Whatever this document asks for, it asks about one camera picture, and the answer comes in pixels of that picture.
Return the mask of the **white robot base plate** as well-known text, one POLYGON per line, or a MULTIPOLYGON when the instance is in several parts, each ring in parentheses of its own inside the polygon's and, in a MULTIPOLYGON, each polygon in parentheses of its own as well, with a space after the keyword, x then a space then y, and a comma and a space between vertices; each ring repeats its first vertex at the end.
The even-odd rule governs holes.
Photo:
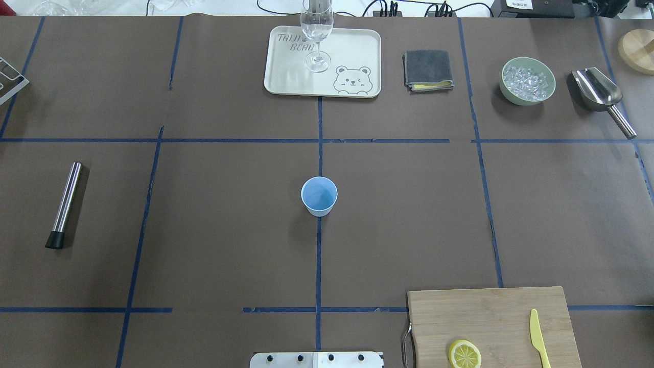
POLYGON ((384 367, 381 352, 260 352, 252 356, 250 367, 384 367))

